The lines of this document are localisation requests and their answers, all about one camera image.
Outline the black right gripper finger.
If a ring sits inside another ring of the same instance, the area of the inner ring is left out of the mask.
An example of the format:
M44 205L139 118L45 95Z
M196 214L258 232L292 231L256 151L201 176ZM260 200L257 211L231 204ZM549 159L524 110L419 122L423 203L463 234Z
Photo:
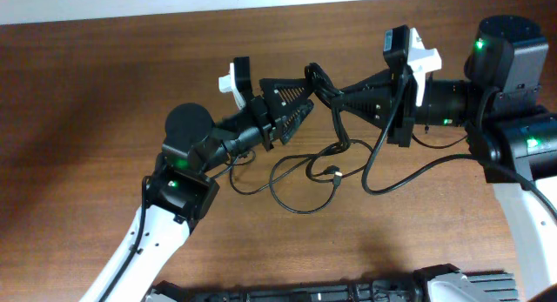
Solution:
M332 99L332 106L341 111L348 111L378 128L384 128L392 101L392 89L381 87L335 97Z
M341 89L344 95L359 93L390 92L392 86L392 73L389 70L382 70L377 74L365 78L356 84L349 85Z

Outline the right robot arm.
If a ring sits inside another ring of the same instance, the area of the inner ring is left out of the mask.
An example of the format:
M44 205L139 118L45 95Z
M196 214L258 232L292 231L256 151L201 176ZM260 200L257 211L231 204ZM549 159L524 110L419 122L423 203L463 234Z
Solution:
M556 116L538 104L548 42L532 20L483 19L461 80L436 80L440 54L414 28L384 36L387 70L341 90L332 104L407 147L416 125L461 126L513 235L530 299L556 297Z

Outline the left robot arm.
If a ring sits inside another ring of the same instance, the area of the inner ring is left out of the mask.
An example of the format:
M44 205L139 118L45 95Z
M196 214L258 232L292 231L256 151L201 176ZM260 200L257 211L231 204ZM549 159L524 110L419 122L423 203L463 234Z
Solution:
M200 104L181 104L165 122L154 171L141 184L141 205L112 257L84 294L84 301L140 301L174 253L208 212L219 185L208 176L258 145L285 143L312 110L304 79L264 78L262 95L248 76L220 77L238 113L215 123Z

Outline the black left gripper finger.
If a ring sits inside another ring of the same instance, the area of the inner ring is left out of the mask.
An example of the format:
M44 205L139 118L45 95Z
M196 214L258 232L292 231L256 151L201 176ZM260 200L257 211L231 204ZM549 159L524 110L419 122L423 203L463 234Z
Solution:
M314 103L312 100L304 101L298 106L294 112L286 119L282 135L279 138L282 145L286 145L297 132L307 116L312 112Z
M288 119L297 111L312 111L311 92L305 78L263 78L259 86L272 118Z

